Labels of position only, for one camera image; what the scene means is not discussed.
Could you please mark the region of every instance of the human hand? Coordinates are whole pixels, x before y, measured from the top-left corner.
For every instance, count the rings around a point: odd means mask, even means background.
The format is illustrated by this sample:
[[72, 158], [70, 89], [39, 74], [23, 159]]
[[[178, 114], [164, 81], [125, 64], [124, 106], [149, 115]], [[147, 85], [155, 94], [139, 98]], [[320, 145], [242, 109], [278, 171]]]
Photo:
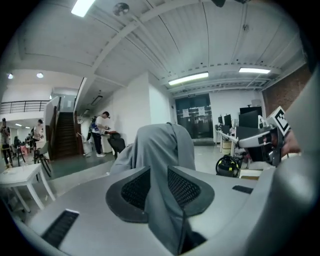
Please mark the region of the human hand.
[[288, 135], [284, 138], [284, 146], [282, 147], [282, 156], [289, 153], [300, 153], [301, 149], [296, 140], [295, 134], [292, 130], [289, 131]]

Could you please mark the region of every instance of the backpack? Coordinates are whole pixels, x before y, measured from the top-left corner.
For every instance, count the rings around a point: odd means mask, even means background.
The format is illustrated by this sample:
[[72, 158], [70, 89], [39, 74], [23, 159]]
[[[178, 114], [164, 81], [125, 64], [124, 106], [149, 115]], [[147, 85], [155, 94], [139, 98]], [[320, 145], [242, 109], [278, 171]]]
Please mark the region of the backpack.
[[91, 128], [92, 130], [99, 131], [99, 128], [98, 128], [98, 126], [96, 125], [96, 120], [97, 120], [97, 117], [96, 117], [96, 116], [95, 116], [94, 118], [92, 118], [90, 128]]

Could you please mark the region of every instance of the staircase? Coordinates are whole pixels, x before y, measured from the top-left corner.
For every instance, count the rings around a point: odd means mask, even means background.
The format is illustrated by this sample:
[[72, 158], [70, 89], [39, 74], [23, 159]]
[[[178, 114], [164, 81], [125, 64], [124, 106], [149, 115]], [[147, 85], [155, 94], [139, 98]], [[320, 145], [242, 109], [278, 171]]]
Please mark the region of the staircase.
[[72, 112], [60, 112], [54, 139], [54, 159], [78, 155]]

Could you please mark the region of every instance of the ceiling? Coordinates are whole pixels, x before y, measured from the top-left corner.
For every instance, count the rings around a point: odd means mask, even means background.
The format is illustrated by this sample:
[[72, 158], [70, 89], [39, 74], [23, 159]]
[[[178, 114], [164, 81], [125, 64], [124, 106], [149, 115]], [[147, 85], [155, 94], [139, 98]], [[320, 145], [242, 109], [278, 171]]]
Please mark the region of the ceiling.
[[30, 127], [30, 131], [33, 127], [35, 127], [38, 123], [38, 118], [32, 118], [32, 119], [23, 119], [23, 120], [14, 120], [14, 121], [7, 121], [6, 125], [10, 128], [15, 129], [25, 129], [26, 127]]
[[[41, 69], [14, 69], [11, 71], [13, 79], [8, 79], [7, 86], [33, 86], [48, 85], [52, 88], [79, 89], [83, 77], [73, 74], [54, 72]], [[42, 73], [43, 78], [38, 78], [37, 73]]]
[[[262, 90], [305, 62], [296, 24], [266, 1], [222, 8], [210, 0], [96, 0], [85, 17], [76, 0], [46, 0], [12, 39], [15, 69], [86, 77], [81, 106], [149, 71], [174, 97], [223, 90]], [[115, 16], [125, 2], [130, 12]], [[269, 74], [239, 73], [241, 67]], [[200, 72], [209, 78], [169, 86]]]

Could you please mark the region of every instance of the ceiling light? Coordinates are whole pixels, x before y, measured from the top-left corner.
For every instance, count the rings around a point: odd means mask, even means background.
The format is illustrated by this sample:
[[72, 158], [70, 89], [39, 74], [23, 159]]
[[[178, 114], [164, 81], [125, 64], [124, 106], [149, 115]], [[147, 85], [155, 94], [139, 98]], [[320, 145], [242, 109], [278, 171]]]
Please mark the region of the ceiling light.
[[268, 74], [270, 72], [269, 69], [261, 69], [261, 68], [246, 68], [242, 67], [239, 70], [239, 73], [259, 73], [259, 74]]
[[43, 77], [44, 77], [44, 74], [42, 74], [42, 73], [40, 72], [40, 73], [36, 74], [36, 77], [37, 77], [37, 78], [43, 78]]
[[71, 13], [80, 17], [84, 17], [95, 0], [78, 0], [76, 1]]
[[91, 105], [92, 105], [92, 106], [97, 105], [97, 103], [98, 103], [99, 101], [101, 101], [101, 99], [102, 99], [102, 96], [101, 96], [101, 95], [98, 95], [98, 96], [91, 102]]
[[207, 78], [208, 76], [209, 76], [208, 72], [193, 74], [193, 75], [185, 76], [182, 78], [178, 78], [176, 80], [169, 81], [169, 85], [174, 86], [176, 84], [180, 84], [180, 83], [195, 80], [195, 79]]

